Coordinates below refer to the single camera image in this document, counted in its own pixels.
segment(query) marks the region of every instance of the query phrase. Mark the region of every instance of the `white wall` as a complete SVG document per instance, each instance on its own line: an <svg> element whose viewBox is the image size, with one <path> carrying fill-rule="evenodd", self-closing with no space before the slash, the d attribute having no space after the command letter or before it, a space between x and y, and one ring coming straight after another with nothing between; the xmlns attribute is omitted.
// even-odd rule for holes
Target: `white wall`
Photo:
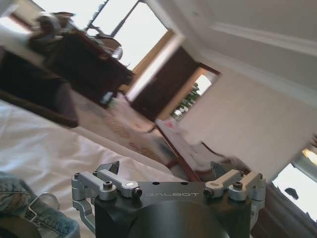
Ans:
<svg viewBox="0 0 317 238"><path fill-rule="evenodd" d="M0 0L0 17L9 16L16 8L15 0Z"/></svg>
<svg viewBox="0 0 317 238"><path fill-rule="evenodd" d="M35 25L36 22L34 19L39 15L42 9L29 0L17 0L16 2L18 8L14 13L30 25Z"/></svg>
<svg viewBox="0 0 317 238"><path fill-rule="evenodd" d="M174 34L168 43L161 49L160 53L155 57L149 67L143 72L138 81L127 92L126 96L130 101L133 101L145 86L151 82L154 75L168 61L173 53L178 49L184 40L183 35Z"/></svg>
<svg viewBox="0 0 317 238"><path fill-rule="evenodd" d="M181 121L190 143L204 141L268 179L317 132L317 109L206 59L218 81Z"/></svg>

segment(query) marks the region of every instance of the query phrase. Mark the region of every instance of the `tree outside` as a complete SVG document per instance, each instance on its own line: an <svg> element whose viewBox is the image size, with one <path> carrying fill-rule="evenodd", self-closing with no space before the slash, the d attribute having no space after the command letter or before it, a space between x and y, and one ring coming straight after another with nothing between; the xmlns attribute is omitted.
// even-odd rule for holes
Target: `tree outside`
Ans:
<svg viewBox="0 0 317 238"><path fill-rule="evenodd" d="M171 116L175 120L181 120L188 110L195 104L200 95L197 93L199 91L198 83L194 83L192 90L187 94L187 96L180 102L180 104L175 108Z"/></svg>

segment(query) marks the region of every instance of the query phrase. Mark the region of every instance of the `crown molding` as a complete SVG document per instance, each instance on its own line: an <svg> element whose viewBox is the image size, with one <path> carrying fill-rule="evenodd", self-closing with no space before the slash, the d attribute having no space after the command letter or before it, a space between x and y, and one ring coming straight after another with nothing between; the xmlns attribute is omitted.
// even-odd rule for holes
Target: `crown molding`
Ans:
<svg viewBox="0 0 317 238"><path fill-rule="evenodd" d="M280 76L268 73L228 56L224 56L210 49L200 50L200 55L207 60L211 60L217 64L228 67L276 91L282 92L292 98L317 108L317 92L315 90Z"/></svg>
<svg viewBox="0 0 317 238"><path fill-rule="evenodd" d="M206 19L209 24L216 22L216 17L210 7L210 3L206 0L195 0L193 1L194 5L198 11L202 14L202 17Z"/></svg>
<svg viewBox="0 0 317 238"><path fill-rule="evenodd" d="M206 47L206 43L198 36L198 32L188 23L186 17L174 1L146 0L150 8L166 22L177 34L187 37L196 49Z"/></svg>
<svg viewBox="0 0 317 238"><path fill-rule="evenodd" d="M316 41L221 22L213 24L211 29L317 57Z"/></svg>

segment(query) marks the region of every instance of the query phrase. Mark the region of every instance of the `black screw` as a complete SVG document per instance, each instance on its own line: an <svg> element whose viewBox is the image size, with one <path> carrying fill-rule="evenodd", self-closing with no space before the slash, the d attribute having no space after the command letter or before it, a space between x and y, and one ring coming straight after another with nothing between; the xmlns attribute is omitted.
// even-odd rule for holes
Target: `black screw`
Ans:
<svg viewBox="0 0 317 238"><path fill-rule="evenodd" d="M141 197L142 196L142 190L137 187L133 190L133 197L137 198L137 197Z"/></svg>
<svg viewBox="0 0 317 238"><path fill-rule="evenodd" d="M213 196L213 190L208 190L205 188L204 192L203 192L203 195L206 197L206 198L212 198Z"/></svg>
<svg viewBox="0 0 317 238"><path fill-rule="evenodd" d="M236 188L236 189L242 189L242 183L241 182L235 182L234 184L233 184L233 187L234 188Z"/></svg>
<svg viewBox="0 0 317 238"><path fill-rule="evenodd" d="M112 182L111 181L106 181L104 182L104 190L108 190L112 188Z"/></svg>

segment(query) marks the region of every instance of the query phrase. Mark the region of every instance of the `floor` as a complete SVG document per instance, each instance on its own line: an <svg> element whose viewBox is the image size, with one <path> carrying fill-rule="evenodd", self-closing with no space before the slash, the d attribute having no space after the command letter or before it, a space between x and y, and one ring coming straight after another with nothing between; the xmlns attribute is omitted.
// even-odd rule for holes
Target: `floor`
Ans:
<svg viewBox="0 0 317 238"><path fill-rule="evenodd" d="M77 92L73 91L72 97L81 127L159 163L167 164L175 159L175 154L157 130L147 133L154 123L134 111L122 94L114 98L106 110ZM171 172L188 179L179 165Z"/></svg>

